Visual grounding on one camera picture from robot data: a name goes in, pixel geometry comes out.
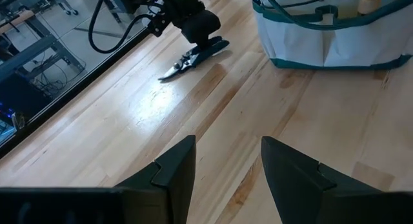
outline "bag pocket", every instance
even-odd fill
[[[274,51],[274,47],[271,45],[270,37],[268,35],[267,28],[265,26],[265,18],[262,14],[255,12],[256,21],[257,21],[257,28],[258,28],[258,35],[261,40],[261,45],[264,48],[265,53],[270,59],[276,58],[276,53]]]
[[[326,32],[324,66],[371,66],[399,58],[413,33],[411,13],[413,5],[369,25]]]
[[[275,54],[275,57],[270,58],[323,66],[322,32],[269,19],[264,19],[263,24],[269,40],[267,43],[263,42],[263,45],[270,43]]]

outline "teal trim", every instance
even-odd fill
[[[278,68],[307,69],[307,70],[390,70],[403,66],[411,58],[411,55],[400,56],[398,59],[388,63],[380,63],[371,66],[312,66],[296,63],[283,59],[271,59]]]
[[[260,6],[255,1],[252,2],[253,9],[263,14],[263,17],[272,21],[282,22],[282,23],[295,23],[304,28],[309,28],[313,30],[339,30],[342,28],[363,26],[368,25],[386,15],[397,12],[408,5],[413,4],[413,0],[396,0],[389,5],[383,6],[377,9],[371,14],[352,17],[346,19],[338,19],[338,8],[336,6],[327,5],[320,6],[315,9],[313,14],[305,15],[290,15],[276,0],[268,0],[273,8],[265,8]],[[333,25],[315,25],[310,24],[314,22],[319,22],[323,20],[324,14],[333,14]]]

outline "white tool bag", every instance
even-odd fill
[[[391,69],[413,55],[413,0],[253,0],[265,52],[279,68]]]

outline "wooden surface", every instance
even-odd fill
[[[34,13],[30,10],[24,10],[24,11],[20,12],[19,15],[20,16],[18,18],[14,19],[12,21],[12,24],[16,27],[17,27],[18,24],[21,24],[24,21],[26,21],[27,19],[34,16]],[[0,34],[3,34],[5,32],[7,32],[11,28],[13,28],[13,27],[10,24],[7,24],[7,25],[4,25],[4,26],[0,27]]]
[[[274,136],[382,190],[413,190],[413,61],[391,72],[280,70],[251,0],[203,0],[226,51],[171,83],[190,45],[171,26],[137,46],[0,161],[1,186],[115,185],[197,136],[188,223],[280,223],[263,174]]]

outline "wood grain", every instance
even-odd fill
[[[190,44],[149,37],[0,161],[0,186],[111,187],[197,136],[189,224],[281,223],[259,155],[273,136],[383,190],[413,190],[413,61],[391,72],[280,70],[251,0],[203,0],[231,42],[160,83]]]

